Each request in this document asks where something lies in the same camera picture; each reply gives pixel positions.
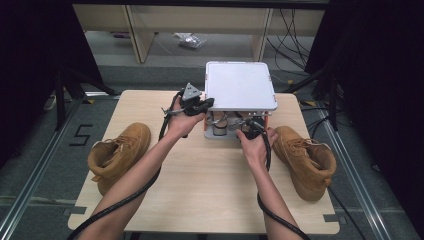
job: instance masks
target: wooden table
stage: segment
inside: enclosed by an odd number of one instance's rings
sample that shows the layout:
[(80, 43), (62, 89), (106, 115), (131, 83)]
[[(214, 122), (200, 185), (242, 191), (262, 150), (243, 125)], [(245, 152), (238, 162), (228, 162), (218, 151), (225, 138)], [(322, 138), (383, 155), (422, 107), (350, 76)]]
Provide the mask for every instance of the wooden table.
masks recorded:
[[(174, 91), (127, 90), (121, 95), (103, 140), (116, 138), (129, 124), (142, 122), (157, 141), (163, 122), (161, 107), (169, 107)], [(278, 108), (269, 126), (288, 125), (307, 138), (303, 116), (292, 94), (276, 94)], [(126, 231), (184, 233), (265, 233), (263, 213), (256, 201), (257, 189), (237, 140), (210, 140), (199, 123), (187, 139), (181, 139), (166, 158), (161, 174), (149, 189)], [(270, 174), (290, 211), (307, 234), (336, 234), (339, 223), (326, 192), (317, 202), (302, 200), (294, 190), (286, 166), (272, 153)], [(68, 225), (78, 227), (101, 199), (89, 172)]]

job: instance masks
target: boot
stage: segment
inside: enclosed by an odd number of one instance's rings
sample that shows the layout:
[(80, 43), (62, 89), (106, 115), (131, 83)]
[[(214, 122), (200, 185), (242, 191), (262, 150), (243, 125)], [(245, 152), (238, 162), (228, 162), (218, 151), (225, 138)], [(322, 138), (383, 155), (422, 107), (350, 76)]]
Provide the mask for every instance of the boot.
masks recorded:
[(117, 138), (97, 142), (88, 155), (88, 167), (94, 173), (103, 196), (140, 158), (150, 145), (150, 130), (143, 123), (129, 125)]
[(336, 171), (332, 151), (326, 144), (303, 139), (288, 126), (278, 127), (275, 131), (278, 139), (273, 150), (288, 167), (296, 192), (306, 201), (318, 201)]

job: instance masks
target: black wire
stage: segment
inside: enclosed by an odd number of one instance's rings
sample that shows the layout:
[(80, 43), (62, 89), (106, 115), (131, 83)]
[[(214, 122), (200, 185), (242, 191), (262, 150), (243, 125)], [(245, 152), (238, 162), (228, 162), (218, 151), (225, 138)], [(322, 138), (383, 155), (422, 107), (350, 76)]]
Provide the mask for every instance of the black wire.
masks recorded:
[(316, 121), (314, 121), (314, 122), (310, 123), (310, 124), (307, 126), (307, 128), (308, 128), (308, 132), (312, 131), (314, 127), (315, 127), (315, 129), (316, 129), (318, 124), (320, 124), (320, 123), (321, 123), (321, 122), (323, 122), (324, 120), (327, 120), (328, 118), (329, 118), (329, 117), (327, 116), (327, 117), (326, 117), (326, 118), (324, 118), (324, 119), (318, 119), (318, 120), (316, 120)]
[[(184, 89), (180, 90), (175, 96), (172, 98), (171, 106), (169, 106), (168, 111), (172, 111), (175, 105), (175, 101), (177, 100), (178, 96), (181, 96), (184, 93)], [(168, 126), (169, 119), (172, 117), (171, 114), (166, 114), (162, 123), (162, 128), (160, 129), (159, 133), (159, 140), (162, 139), (163, 135), (165, 134), (166, 126)]]
[(274, 50), (275, 50), (275, 58), (276, 58), (277, 53), (278, 53), (278, 54), (280, 54), (281, 56), (285, 57), (285, 58), (286, 58), (287, 60), (289, 60), (290, 62), (292, 62), (294, 65), (296, 65), (296, 66), (298, 66), (299, 68), (301, 68), (302, 70), (304, 70), (304, 69), (305, 69), (305, 67), (304, 67), (302, 64), (300, 64), (300, 63), (296, 62), (293, 58), (291, 58), (291, 57), (289, 57), (287, 54), (285, 54), (285, 53), (281, 52), (281, 51), (279, 50), (279, 47), (278, 47), (278, 48), (277, 48), (277, 47), (275, 47), (275, 46), (274, 46), (274, 44), (272, 44), (272, 42), (269, 40), (269, 38), (268, 38), (268, 37), (267, 37), (266, 39), (267, 39), (268, 43), (271, 45), (271, 47), (272, 47), (272, 48), (274, 48)]
[[(292, 9), (292, 19), (293, 19), (293, 21), (294, 21), (294, 15), (295, 15), (295, 13), (296, 13), (296, 9)], [(303, 50), (305, 50), (307, 53), (309, 53), (309, 50), (307, 50), (305, 47), (303, 47), (303, 45), (297, 39), (296, 24), (295, 24), (295, 22), (293, 22), (293, 33), (294, 33), (294, 39), (296, 40), (297, 46), (300, 46), (301, 48), (303, 48)]]
[(340, 201), (340, 199), (337, 197), (337, 195), (333, 192), (333, 189), (331, 189), (330, 186), (328, 186), (328, 191), (334, 196), (334, 198), (336, 199), (336, 201), (343, 208), (343, 210), (345, 211), (346, 215), (349, 217), (350, 221), (352, 221), (353, 225), (355, 226), (356, 230), (358, 231), (359, 235), (361, 235), (361, 238), (365, 240), (366, 238), (365, 238), (364, 234), (362, 233), (362, 231), (359, 228), (359, 226), (356, 224), (355, 220), (353, 220), (352, 215), (350, 215), (350, 213), (347, 210), (347, 208), (343, 205), (343, 203)]
[[(290, 22), (290, 26), (288, 26), (287, 25), (287, 21), (286, 21), (286, 19), (284, 18), (284, 15), (283, 15), (283, 11), (280, 9), (280, 14), (281, 14), (281, 17), (283, 18), (283, 21), (284, 21), (284, 24), (286, 25), (286, 28), (287, 28), (287, 33), (288, 33), (288, 35), (290, 36), (290, 38), (292, 39), (292, 41), (293, 41), (293, 43), (294, 43), (294, 45), (296, 46), (296, 49), (297, 49), (297, 53), (299, 54), (299, 56), (300, 56), (300, 59), (302, 60), (302, 63), (303, 63), (303, 65), (305, 66), (306, 65), (306, 61), (305, 61), (305, 59), (303, 58), (303, 55), (301, 54), (301, 50), (300, 50), (300, 48), (299, 48), (299, 45), (300, 45), (300, 43), (299, 43), (299, 41), (297, 40), (297, 36), (296, 36), (296, 26), (295, 26), (295, 22), (294, 22), (294, 17), (295, 17), (295, 10), (294, 9), (292, 9), (292, 20), (291, 20), (291, 22)], [(291, 29), (291, 26), (293, 25), (293, 31), (294, 31), (294, 34), (295, 34), (295, 38), (293, 37), (293, 35), (291, 34), (291, 32), (290, 32), (290, 29)]]
[[(283, 20), (284, 20), (284, 22), (285, 22), (284, 15), (283, 15), (283, 13), (282, 13), (281, 9), (280, 9), (280, 14), (281, 14), (281, 17), (283, 18)], [(296, 51), (296, 50), (293, 50), (293, 49), (289, 48), (288, 46), (286, 46), (286, 45), (284, 44), (284, 41), (286, 40), (287, 36), (288, 36), (289, 34), (291, 34), (291, 33), (290, 33), (290, 29), (291, 29), (291, 25), (292, 25), (292, 24), (294, 24), (294, 21), (292, 21), (292, 22), (290, 23), (290, 26), (287, 26), (287, 23), (285, 24), (285, 25), (286, 25), (287, 32), (286, 32), (286, 34), (284, 35), (283, 40), (281, 40), (281, 39), (280, 39), (280, 36), (278, 36), (278, 35), (277, 35), (277, 38), (278, 38), (278, 40), (281, 42), (281, 44), (283, 44), (283, 46), (287, 48), (287, 50), (292, 51), (292, 52), (294, 52), (294, 53), (300, 53), (300, 54), (302, 54), (302, 55), (304, 55), (304, 56), (308, 57), (306, 54), (304, 54), (304, 53), (302, 53), (302, 52), (298, 52), (298, 51)]]

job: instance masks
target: cable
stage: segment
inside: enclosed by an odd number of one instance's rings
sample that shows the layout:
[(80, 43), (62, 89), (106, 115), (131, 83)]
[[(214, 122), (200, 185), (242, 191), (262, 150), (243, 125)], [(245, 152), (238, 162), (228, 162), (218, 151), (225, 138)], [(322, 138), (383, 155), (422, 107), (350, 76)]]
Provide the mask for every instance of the cable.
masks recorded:
[[(177, 100), (178, 96), (182, 96), (183, 93), (184, 93), (184, 90), (182, 89), (178, 91), (177, 94), (175, 94), (175, 96), (172, 98), (171, 106), (168, 108), (169, 110), (172, 110), (174, 108), (175, 101)], [(162, 139), (163, 135), (165, 134), (166, 126), (168, 126), (168, 122), (169, 122), (169, 119), (171, 119), (171, 117), (172, 115), (170, 114), (165, 115), (163, 119), (163, 123), (162, 123), (162, 128), (160, 129), (160, 133), (159, 133), (159, 141)]]
[(277, 47), (274, 46), (274, 44), (272, 44), (272, 42), (269, 40), (269, 38), (267, 37), (266, 40), (268, 41), (268, 43), (271, 45), (272, 48), (274, 48), (275, 50), (275, 56), (277, 56), (277, 53), (280, 54), (281, 56), (285, 57), (287, 60), (289, 60), (290, 62), (292, 62), (294, 65), (298, 66), (299, 68), (301, 68), (302, 70), (305, 69), (304, 66), (302, 66), (302, 64), (296, 62), (293, 58), (287, 56), (285, 53), (281, 52)]
[[(288, 46), (286, 46), (286, 45), (284, 44), (284, 40), (285, 40), (286, 36), (284, 36), (283, 40), (281, 40), (281, 39), (280, 39), (280, 36), (277, 36), (277, 38), (278, 38), (278, 40), (279, 40), (279, 41), (283, 44), (283, 46), (284, 46), (287, 50), (289, 50), (289, 51), (291, 51), (291, 52), (294, 52), (294, 53), (298, 53), (298, 54), (299, 54), (299, 52), (298, 52), (298, 51), (296, 51), (296, 50), (294, 50), (294, 49), (292, 49), (292, 48), (290, 48), (290, 47), (288, 47)], [(300, 52), (300, 54), (302, 54), (302, 56), (304, 56), (304, 57), (309, 57), (309, 55), (308, 55), (308, 54), (305, 54), (305, 53), (303, 53), (303, 52)]]
[(315, 136), (315, 132), (316, 132), (316, 130), (318, 129), (318, 126), (321, 124), (321, 123), (323, 123), (325, 120), (328, 120), (330, 118), (330, 116), (326, 116), (325, 118), (323, 118), (323, 119), (319, 119), (319, 120), (316, 120), (315, 122), (313, 122), (313, 123), (311, 123), (311, 124), (309, 124), (308, 126), (307, 126), (307, 128), (308, 128), (308, 132), (310, 132), (311, 130), (312, 130), (312, 128), (314, 128), (314, 131), (312, 132), (312, 134), (311, 134), (311, 138), (314, 138), (314, 136)]
[[(301, 46), (301, 44), (300, 44), (300, 43), (299, 43), (299, 41), (297, 40), (297, 34), (296, 34), (296, 24), (295, 24), (295, 21), (294, 21), (295, 13), (296, 13), (296, 11), (295, 11), (294, 9), (292, 9), (292, 20), (291, 20), (291, 22), (290, 22), (290, 26), (289, 26), (289, 25), (287, 25), (286, 19), (285, 19), (284, 14), (283, 14), (283, 11), (280, 9), (281, 17), (282, 17), (282, 19), (283, 19), (283, 21), (284, 21), (284, 24), (286, 25), (286, 28), (287, 28), (287, 33), (286, 33), (286, 36), (284, 37), (283, 41), (285, 40), (285, 38), (287, 37), (287, 35), (289, 35), (289, 36), (290, 36), (290, 38), (292, 39), (292, 41), (293, 41), (293, 43), (294, 43), (294, 45), (295, 45), (295, 47), (296, 47), (296, 49), (297, 49), (297, 51), (294, 51), (294, 50), (292, 50), (292, 51), (297, 52), (297, 53), (299, 54), (299, 57), (300, 57), (300, 59), (302, 60), (303, 65), (305, 66), (305, 65), (306, 65), (306, 61), (305, 61), (305, 59), (303, 58), (303, 54), (301, 53), (300, 48), (299, 48), (299, 46)], [(293, 35), (292, 35), (292, 34), (291, 34), (291, 32), (290, 32), (291, 26), (293, 26), (293, 32), (294, 32), (294, 34), (295, 34), (295, 37), (293, 37)]]

